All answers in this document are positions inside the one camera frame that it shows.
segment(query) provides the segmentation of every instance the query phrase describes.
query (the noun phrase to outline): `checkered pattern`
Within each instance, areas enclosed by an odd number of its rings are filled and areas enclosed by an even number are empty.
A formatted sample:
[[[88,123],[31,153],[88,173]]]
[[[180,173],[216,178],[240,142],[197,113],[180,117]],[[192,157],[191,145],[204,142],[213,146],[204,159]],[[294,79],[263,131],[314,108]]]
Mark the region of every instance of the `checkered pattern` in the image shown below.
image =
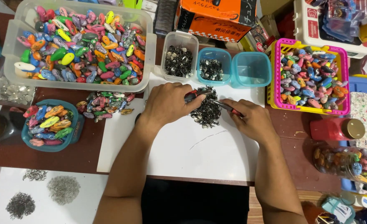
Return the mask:
[[[189,30],[188,33],[191,33],[191,34],[194,34],[194,35],[198,35],[198,36],[203,36],[203,37],[208,37],[208,38],[213,38],[213,39],[217,39],[217,40],[222,40],[222,41],[227,41],[227,42],[233,42],[233,43],[236,43],[237,40],[235,40],[234,38],[225,38],[223,36],[219,36],[217,37],[216,34],[212,35],[211,33],[200,33],[199,31],[193,31],[192,29]]]

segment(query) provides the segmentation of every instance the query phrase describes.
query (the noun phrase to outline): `orange cardboard box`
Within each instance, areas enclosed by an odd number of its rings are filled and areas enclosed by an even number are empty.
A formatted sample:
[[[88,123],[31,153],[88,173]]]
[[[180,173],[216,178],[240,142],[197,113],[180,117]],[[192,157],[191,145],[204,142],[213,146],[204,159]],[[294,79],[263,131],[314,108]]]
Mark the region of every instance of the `orange cardboard box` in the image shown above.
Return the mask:
[[[255,25],[256,0],[180,0],[177,30],[229,42],[238,42]]]

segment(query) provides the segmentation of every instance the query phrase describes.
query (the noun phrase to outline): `glass jar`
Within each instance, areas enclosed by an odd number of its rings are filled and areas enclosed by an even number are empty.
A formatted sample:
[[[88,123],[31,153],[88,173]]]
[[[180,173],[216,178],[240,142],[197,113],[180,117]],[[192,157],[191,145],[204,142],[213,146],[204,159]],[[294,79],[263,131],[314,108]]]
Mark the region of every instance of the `glass jar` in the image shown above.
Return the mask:
[[[358,119],[331,118],[310,122],[311,137],[315,140],[348,141],[365,135],[365,126]]]
[[[16,107],[3,106],[0,111],[0,145],[14,145],[21,141],[26,118]]]
[[[367,183],[367,149],[365,148],[321,146],[315,149],[313,162],[321,173]]]

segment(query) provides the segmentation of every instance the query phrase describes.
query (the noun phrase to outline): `wooden table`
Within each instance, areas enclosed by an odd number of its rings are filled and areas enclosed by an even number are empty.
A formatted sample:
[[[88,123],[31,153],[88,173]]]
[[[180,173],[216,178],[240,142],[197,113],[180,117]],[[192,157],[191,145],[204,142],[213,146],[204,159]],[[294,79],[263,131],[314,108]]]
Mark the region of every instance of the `wooden table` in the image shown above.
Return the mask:
[[[3,45],[9,19],[13,15],[0,13],[0,43]],[[160,65],[164,40],[157,39],[156,64]],[[237,51],[228,50],[232,57]],[[85,99],[89,92],[84,90],[51,89],[40,87],[34,103],[43,99],[65,100],[72,104]],[[270,114],[275,130],[280,136],[281,146],[294,184],[298,190],[339,192],[340,180],[336,176],[322,174],[313,166],[312,152],[317,145],[329,144],[337,146],[337,141],[314,141],[310,137],[309,123],[322,117],[318,114],[273,109],[265,106]],[[94,123],[86,120],[80,140],[56,153],[46,153],[27,147],[23,141],[13,146],[0,146],[0,167],[17,167],[29,169],[59,170],[78,173],[96,172],[99,152],[101,149],[105,120]],[[205,183],[221,183],[230,185],[254,186],[253,182],[226,181],[212,179],[195,179],[181,177],[152,178],[180,181],[198,181]]]

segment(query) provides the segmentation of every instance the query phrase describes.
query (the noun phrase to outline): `person's left hand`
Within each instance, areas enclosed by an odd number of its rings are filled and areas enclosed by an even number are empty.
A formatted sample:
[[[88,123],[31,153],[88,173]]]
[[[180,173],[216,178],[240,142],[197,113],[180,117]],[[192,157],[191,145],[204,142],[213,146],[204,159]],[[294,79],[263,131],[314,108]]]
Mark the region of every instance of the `person's left hand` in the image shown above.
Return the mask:
[[[161,129],[164,125],[188,115],[200,107],[201,101],[206,98],[202,94],[185,103],[184,96],[192,90],[189,84],[181,83],[166,83],[153,87],[140,119],[149,122],[154,128]]]

